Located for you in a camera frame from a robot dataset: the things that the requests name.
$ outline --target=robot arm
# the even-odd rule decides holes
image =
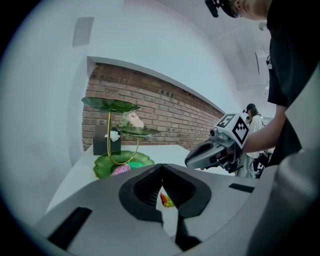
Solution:
[[[226,114],[210,131],[209,139],[196,146],[184,163],[193,169],[222,167],[233,173],[240,168],[238,160],[248,133],[249,128],[240,114]]]

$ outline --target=pink object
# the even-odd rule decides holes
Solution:
[[[128,171],[131,171],[130,166],[126,163],[124,165],[120,165],[119,167],[117,167],[113,173],[111,173],[111,176],[115,176],[117,174],[122,174],[122,173],[126,173]]]

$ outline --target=red brick wall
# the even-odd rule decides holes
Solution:
[[[202,99],[156,77],[132,69],[98,64],[86,90],[88,97],[116,99],[138,104],[136,111],[145,127],[161,131],[140,145],[180,145],[188,150],[205,141],[223,114]],[[122,116],[112,114],[116,126]],[[83,149],[93,143],[95,125],[107,125],[108,114],[84,106]],[[123,145],[135,145],[134,138],[122,138]]]

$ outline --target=black shirt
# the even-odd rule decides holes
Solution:
[[[272,1],[267,17],[271,33],[270,63],[267,61],[270,103],[290,107],[320,60],[319,2]],[[278,165],[286,156],[300,149],[299,139],[286,120],[269,166]]]

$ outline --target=white flower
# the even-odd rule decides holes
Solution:
[[[112,140],[112,142],[116,142],[119,138],[120,138],[120,135],[118,134],[117,131],[115,130],[110,131],[110,140]]]

